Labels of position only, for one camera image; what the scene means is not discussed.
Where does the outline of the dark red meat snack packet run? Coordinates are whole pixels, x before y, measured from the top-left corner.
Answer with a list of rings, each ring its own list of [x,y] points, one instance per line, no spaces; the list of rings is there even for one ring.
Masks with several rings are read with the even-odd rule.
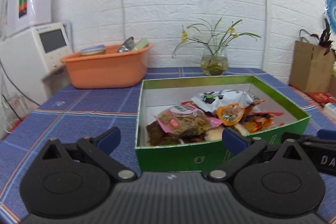
[[[180,145],[205,141],[205,133],[176,137],[164,132],[157,121],[146,126],[147,142],[150,146]]]

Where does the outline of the orange jelly cup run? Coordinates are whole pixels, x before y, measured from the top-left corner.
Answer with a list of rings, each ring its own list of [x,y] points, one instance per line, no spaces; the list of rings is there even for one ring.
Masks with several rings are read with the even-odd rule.
[[[245,112],[245,108],[238,103],[220,106],[217,109],[217,116],[227,127],[231,127],[240,122]]]

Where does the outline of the white blue small box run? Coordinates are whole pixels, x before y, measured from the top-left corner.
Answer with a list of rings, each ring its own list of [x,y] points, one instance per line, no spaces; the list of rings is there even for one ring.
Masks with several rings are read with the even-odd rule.
[[[332,118],[333,120],[336,120],[336,106],[335,103],[327,103],[324,108],[323,112]]]

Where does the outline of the plaid cloth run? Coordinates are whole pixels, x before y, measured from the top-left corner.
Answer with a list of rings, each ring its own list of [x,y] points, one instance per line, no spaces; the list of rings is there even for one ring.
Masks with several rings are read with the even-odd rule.
[[[311,99],[307,93],[304,93],[300,90],[298,90],[297,88],[290,86],[290,89],[294,92],[296,92],[301,98],[305,99],[308,102],[308,106],[315,106],[316,108],[318,108],[318,110],[323,110],[325,104],[324,103],[318,103],[315,102],[313,99]]]

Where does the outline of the white black snack packet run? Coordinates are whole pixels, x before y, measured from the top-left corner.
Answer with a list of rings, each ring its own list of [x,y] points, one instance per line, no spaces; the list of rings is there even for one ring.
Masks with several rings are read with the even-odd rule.
[[[221,106],[239,104],[242,107],[247,107],[254,102],[253,98],[247,92],[236,89],[200,93],[191,100],[198,108],[213,114]]]

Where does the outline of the pink noodle snack packet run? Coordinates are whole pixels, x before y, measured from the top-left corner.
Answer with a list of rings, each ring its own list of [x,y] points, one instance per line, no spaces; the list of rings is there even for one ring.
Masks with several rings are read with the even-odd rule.
[[[173,136],[197,136],[222,125],[218,118],[208,117],[193,105],[174,105],[155,116],[165,133]]]

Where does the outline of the green cardboard box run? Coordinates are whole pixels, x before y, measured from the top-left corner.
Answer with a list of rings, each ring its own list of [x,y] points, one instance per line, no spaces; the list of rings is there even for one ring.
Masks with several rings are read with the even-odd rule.
[[[211,129],[205,132],[205,141],[199,143],[149,145],[146,126],[156,121],[155,116],[160,112],[174,105],[198,108],[191,100],[194,96],[224,89],[245,91],[254,100],[245,107],[239,123]],[[279,144],[285,132],[302,134],[309,120],[309,114],[302,108],[253,75],[145,80],[139,95],[135,152],[143,171],[208,171],[232,157],[223,145],[224,129]]]

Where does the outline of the orange plastic basin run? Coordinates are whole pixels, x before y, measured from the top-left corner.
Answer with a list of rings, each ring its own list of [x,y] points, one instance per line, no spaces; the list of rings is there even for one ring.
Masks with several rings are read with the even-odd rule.
[[[153,47],[118,53],[119,44],[105,47],[104,54],[82,56],[79,52],[60,59],[71,84],[78,89],[127,88],[142,81],[147,73],[148,53]]]

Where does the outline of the brown cardboard box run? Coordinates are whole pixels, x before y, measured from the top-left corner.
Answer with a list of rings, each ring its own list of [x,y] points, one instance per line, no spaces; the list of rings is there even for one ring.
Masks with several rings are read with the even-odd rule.
[[[304,93],[325,93],[329,90],[334,62],[332,51],[297,40],[289,84]]]

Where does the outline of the glass vase with plant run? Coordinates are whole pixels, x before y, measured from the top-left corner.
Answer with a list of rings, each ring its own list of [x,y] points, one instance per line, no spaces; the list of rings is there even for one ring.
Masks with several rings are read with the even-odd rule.
[[[186,46],[198,45],[203,47],[200,67],[207,76],[222,76],[228,70],[227,47],[239,38],[251,38],[255,41],[261,35],[249,31],[238,32],[236,26],[243,22],[242,19],[231,22],[226,30],[219,30],[222,22],[219,18],[212,25],[205,19],[199,18],[198,22],[181,27],[181,39],[173,50],[172,57],[177,57],[178,51]]]

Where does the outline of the jar with blue lid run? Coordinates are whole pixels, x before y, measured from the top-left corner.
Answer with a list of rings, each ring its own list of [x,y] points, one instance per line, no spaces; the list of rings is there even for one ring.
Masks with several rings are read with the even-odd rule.
[[[80,55],[81,56],[101,55],[101,54],[104,54],[105,52],[106,52],[106,48],[104,44],[102,44],[102,45],[82,49],[80,50]]]

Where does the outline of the dark purple leaf plant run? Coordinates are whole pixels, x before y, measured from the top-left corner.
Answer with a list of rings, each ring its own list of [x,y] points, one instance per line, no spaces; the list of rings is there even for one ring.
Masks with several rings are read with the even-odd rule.
[[[306,35],[309,35],[311,38],[315,38],[315,40],[318,42],[318,45],[322,48],[325,48],[324,56],[326,56],[329,52],[332,52],[335,55],[335,48],[333,47],[333,41],[330,39],[331,37],[331,28],[329,21],[324,18],[325,22],[325,29],[323,30],[321,35],[318,34],[310,34],[307,30],[300,29],[299,30],[299,40],[302,42],[309,43],[309,39],[304,37],[302,35],[302,32],[304,32]]]

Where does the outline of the white countertop appliance with screen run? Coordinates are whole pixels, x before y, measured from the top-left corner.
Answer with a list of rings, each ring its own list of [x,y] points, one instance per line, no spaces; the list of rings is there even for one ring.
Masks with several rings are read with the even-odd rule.
[[[62,23],[29,27],[1,42],[5,85],[29,103],[43,104],[70,84],[63,57],[72,48]]]

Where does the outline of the blue paper wall fan decoration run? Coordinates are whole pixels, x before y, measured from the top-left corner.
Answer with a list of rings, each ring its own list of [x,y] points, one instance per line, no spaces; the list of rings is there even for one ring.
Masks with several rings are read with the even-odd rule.
[[[336,34],[336,0],[325,0],[325,16],[333,34]]]

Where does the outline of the white wall water purifier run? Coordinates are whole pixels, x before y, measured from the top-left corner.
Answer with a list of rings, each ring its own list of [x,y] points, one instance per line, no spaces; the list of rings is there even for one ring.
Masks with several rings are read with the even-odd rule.
[[[51,22],[51,0],[8,0],[6,36]]]

